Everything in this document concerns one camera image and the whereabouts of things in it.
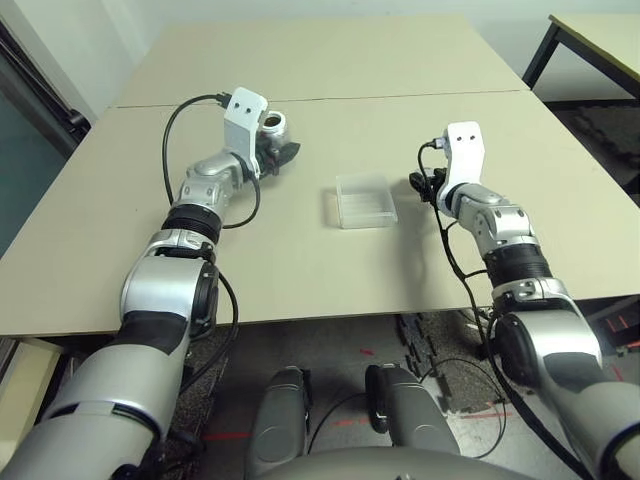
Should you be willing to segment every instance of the cable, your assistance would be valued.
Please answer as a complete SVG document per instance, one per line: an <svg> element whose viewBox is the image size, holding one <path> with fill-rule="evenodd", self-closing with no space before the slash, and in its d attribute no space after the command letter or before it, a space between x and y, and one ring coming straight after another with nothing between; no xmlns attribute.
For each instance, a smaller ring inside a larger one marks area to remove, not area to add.
<svg viewBox="0 0 640 480"><path fill-rule="evenodd" d="M260 209L260 184L258 183L258 179L255 177L255 175L251 175L249 177L249 180L251 180L251 183L253 184L253 190L256 192L256 202L253 207L253 211L251 212L251 215L249 215L245 220L241 222L232 223L231 225L225 225L222 228L230 230L232 228L242 227L247 223L249 223L251 220L253 220L258 214L258 210Z"/></svg>
<svg viewBox="0 0 640 480"><path fill-rule="evenodd" d="M190 98L189 100L186 100L183 103L181 103L173 111L173 113L171 114L171 117L169 117L169 121L167 122L166 127L164 128L164 135L162 136L162 178L164 180L164 188L165 188L165 191L167 192L167 199L169 200L169 205L173 205L173 201L174 201L173 191L171 189L171 180L169 179L169 159L168 159L169 134L171 133L173 124L176 121L176 118L178 118L178 115L180 115L180 112L182 112L188 106L193 105L194 103L197 103L197 102L201 102L203 100L215 100L219 103L221 107L227 108L227 105L229 105L229 100L231 100L231 95L229 95L228 93L215 93L215 94L206 94L206 95L200 95L198 97ZM249 180L253 184L253 189L256 194L255 206L253 207L253 211L251 212L251 215L249 215L242 222L234 223L231 225L225 225L222 228L232 229L232 228L242 227L247 223L249 223L251 220L253 220L255 216L258 214L258 210L260 208L260 184L258 183L258 179L253 174L249 175Z"/></svg>
<svg viewBox="0 0 640 480"><path fill-rule="evenodd" d="M471 318L469 315L467 315L466 313L464 313L464 311L462 310L458 310L458 313L464 317L465 320L467 320L468 322L474 322L475 324L475 320L473 318Z"/></svg>
<svg viewBox="0 0 640 480"><path fill-rule="evenodd" d="M171 128L173 127L173 123L176 121L176 118L178 118L178 115L180 115L180 112L182 112L189 105L193 105L194 103L201 102L202 100L216 100L220 102L220 104L222 104L221 95L218 93L200 95L198 97L190 98L189 100L186 100L182 102L180 105L178 105L178 108L176 108L171 114L171 116L169 117L167 126L164 127L164 135L162 136L162 176L164 178L164 188L167 191L167 198L169 199L169 205L173 204L173 191L171 190L171 181L169 180L169 165L168 165L169 162L167 158L168 157L167 151L169 149L169 134L171 133Z"/></svg>
<svg viewBox="0 0 640 480"><path fill-rule="evenodd" d="M167 465L163 469L163 474L186 467L189 463L197 460L198 457L207 450L206 444L192 433L170 428L167 436L171 440L188 445L190 451L180 459L166 460L165 463Z"/></svg>
<svg viewBox="0 0 640 480"><path fill-rule="evenodd" d="M457 220L454 222L451 222L449 225L447 225L447 228L444 229L445 232L448 232L449 230L451 230L451 227L455 227L457 224L458 224Z"/></svg>
<svg viewBox="0 0 640 480"><path fill-rule="evenodd" d="M182 384L182 386L180 387L180 395L182 395L189 388L191 388L191 386L194 383L200 380L200 378L207 372L207 370L209 370L213 365L215 365L215 363L218 360L220 360L222 356L229 351L231 344L233 343L236 336L238 335L238 319L239 319L238 299L236 298L236 294L233 292L233 289L231 288L229 281L225 278L224 275L222 275L222 272L219 273L219 278L220 278L220 282L222 283L222 285L224 285L224 288L227 290L227 293L229 294L229 298L231 299L231 307L233 309L233 319L231 321L231 329L229 330L229 333L224 339L224 342L222 342L222 345L220 345L220 347L218 347L218 349L213 353L213 355L209 357L209 360L207 360L207 362L202 367L196 370L193 373L193 375L191 375L187 379L187 381L185 381Z"/></svg>
<svg viewBox="0 0 640 480"><path fill-rule="evenodd" d="M431 375L436 368L438 368L440 365L443 365L445 363L449 363L449 362L460 362L460 363L465 363L467 365L471 365L472 367L477 368L485 377L487 377L487 379L489 380L489 383L491 384L491 387L493 388L493 391L496 394L496 402L501 403L502 404L502 418L504 418L504 421L500 418L500 416L498 416L498 436L496 437L495 442L493 442L493 445L491 446L491 448L489 448L489 450L487 450L486 452L477 455L475 457L475 459L481 459L484 457L487 457L488 455L490 455L496 448L498 448L498 445L500 445L500 442L502 441L502 437L504 437L504 432L507 430L507 405L505 402L505 399L502 395L502 392L500 391L500 387L498 386L498 384L495 382L495 380L491 377L491 375L489 375L489 373L482 368L480 365L473 363L469 360L466 360L464 358L458 358L458 357L451 357L451 358L446 358L444 360L440 360L439 362L435 362L432 364L431 368L427 371L427 373L425 373L422 378L420 378L420 383L422 384L426 378Z"/></svg>
<svg viewBox="0 0 640 480"><path fill-rule="evenodd" d="M471 277L475 277L476 275L482 275L483 273L487 273L486 269L482 269L482 270L476 270L475 272L471 272L471 273L467 273L464 278L471 278Z"/></svg>
<svg viewBox="0 0 640 480"><path fill-rule="evenodd" d="M486 349L487 357L489 359L489 363L491 364L491 368L493 369L493 372L496 378L498 379L498 382L502 386L504 392L506 393L507 397L515 407L518 414L525 421L527 426L531 430L533 430L533 432L540 438L540 440L558 458L560 458L560 460L562 460L565 463L565 465L567 465L571 470L573 470L580 478L583 478L585 480L593 480L593 477L591 476L589 471L586 469L586 467L574 455L572 455L571 452L569 452L566 448L564 448L564 446L551 434L551 432L549 432L549 430L547 430L547 428L540 421L540 419L535 415L535 413L533 413L533 411L529 408L529 406L523 400L520 394L518 394L518 392L516 392L511 387L511 385L509 385L506 378L502 374L502 371L498 368L498 365L496 364L495 358L491 351L491 345L488 340L489 338L488 334L485 334L484 329L482 328L482 322L480 321L480 313L476 305L475 297L473 296L473 292L471 291L471 288L467 283L465 273L458 266L458 263L456 262L453 252L451 251L451 247L449 245L448 230L442 228L442 220L440 219L440 212L438 209L436 197L433 194L431 184L429 183L429 179L427 177L427 173L422 164L422 152L427 147L434 148L435 142L434 141L427 142L420 146L420 149L418 150L418 165L420 166L420 171L424 179L425 189L427 190L429 203L431 203L436 215L436 220L438 222L438 227L440 229L440 238L442 240L442 246L445 250L445 254L447 255L447 260L449 261L449 264L451 265L451 268L453 269L454 274L456 275L456 277L458 277L464 289L466 290L467 295L469 296L469 301L471 303L471 310L473 312L473 317L474 317L476 326L478 327L480 340ZM495 318L492 318L489 322L489 326L487 328L488 333L491 332L491 329L493 327L493 322L495 322Z"/></svg>
<svg viewBox="0 0 640 480"><path fill-rule="evenodd" d="M320 420L320 423L316 427L316 430L313 432L313 436L311 437L311 441L309 442L309 448L307 449L307 455L311 453L311 449L313 448L313 444L316 441L316 437L318 436L320 429L322 428L324 423L327 421L327 419L331 416L331 414L335 412L338 408L340 408L342 405L349 402L350 400L353 400L354 398L366 397L366 396L367 396L366 393L356 393L354 395L348 396L347 398L343 398L338 403L336 403L333 407L331 407L329 411L324 414L324 417L322 417L322 420Z"/></svg>

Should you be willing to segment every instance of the table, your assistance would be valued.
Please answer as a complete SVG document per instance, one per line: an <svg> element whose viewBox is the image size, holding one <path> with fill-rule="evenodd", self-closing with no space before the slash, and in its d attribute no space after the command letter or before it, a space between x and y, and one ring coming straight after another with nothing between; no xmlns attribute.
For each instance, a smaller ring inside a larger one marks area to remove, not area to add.
<svg viewBox="0 0 640 480"><path fill-rule="evenodd" d="M116 105L238 85L271 101L528 90L462 15L259 20L167 29Z"/></svg>
<svg viewBox="0 0 640 480"><path fill-rule="evenodd" d="M407 176L416 151L447 123L476 120L484 183L530 214L552 272L577 299L640 292L635 204L531 92L273 102L302 143L268 178L249 225L224 231L218 265L242 322L468 307L431 210ZM118 328L125 276L168 211L160 141L172 107L110 109L77 149L0 262L0 334L52 335ZM194 106L172 132L174 189L187 165L222 145L223 110ZM425 163L444 165L442 152ZM335 177L379 172L399 223L338 227ZM252 208L247 186L227 222ZM452 233L466 271L482 267L471 235ZM491 287L472 279L479 304ZM221 294L218 320L230 320Z"/></svg>
<svg viewBox="0 0 640 480"><path fill-rule="evenodd" d="M533 88L559 43L640 98L640 14L550 15L522 79Z"/></svg>

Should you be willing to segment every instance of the black table leg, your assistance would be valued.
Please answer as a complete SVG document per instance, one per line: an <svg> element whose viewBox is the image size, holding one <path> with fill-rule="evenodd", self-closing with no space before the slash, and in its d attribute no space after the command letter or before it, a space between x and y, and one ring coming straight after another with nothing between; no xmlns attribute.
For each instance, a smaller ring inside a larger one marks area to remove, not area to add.
<svg viewBox="0 0 640 480"><path fill-rule="evenodd" d="M559 29L555 38L556 43L561 43L583 60L589 62L595 68L600 70L631 95L636 98L640 98L640 79L637 75L633 76L627 71L622 70L607 58L601 56L598 52L595 52L580 40L562 29Z"/></svg>
<svg viewBox="0 0 640 480"><path fill-rule="evenodd" d="M558 46L556 35L559 30L560 28L555 23L552 23L549 26L547 33L542 39L542 43L538 47L538 50L536 50L536 54L533 56L531 63L527 67L527 71L524 72L522 81L526 83L529 88L533 88L536 84L544 70L544 67L547 66L551 55L556 51L556 47Z"/></svg>

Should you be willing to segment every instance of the transparent container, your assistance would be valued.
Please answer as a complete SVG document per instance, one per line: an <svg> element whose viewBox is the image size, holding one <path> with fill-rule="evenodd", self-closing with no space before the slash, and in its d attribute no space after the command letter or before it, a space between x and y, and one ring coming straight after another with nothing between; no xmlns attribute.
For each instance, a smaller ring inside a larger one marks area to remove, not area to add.
<svg viewBox="0 0 640 480"><path fill-rule="evenodd" d="M389 227L398 222L389 184L382 175L336 177L342 228Z"/></svg>

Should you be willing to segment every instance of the black connector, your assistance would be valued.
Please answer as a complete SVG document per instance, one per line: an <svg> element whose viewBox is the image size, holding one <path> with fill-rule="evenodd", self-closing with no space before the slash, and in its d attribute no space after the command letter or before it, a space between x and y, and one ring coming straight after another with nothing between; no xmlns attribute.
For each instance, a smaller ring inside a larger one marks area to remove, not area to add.
<svg viewBox="0 0 640 480"><path fill-rule="evenodd" d="M229 102L231 101L231 94L227 92L216 93L214 98L217 100L218 105L226 110L229 106Z"/></svg>
<svg viewBox="0 0 640 480"><path fill-rule="evenodd" d="M493 288L525 278L552 277L539 245L508 245L486 254L483 260Z"/></svg>

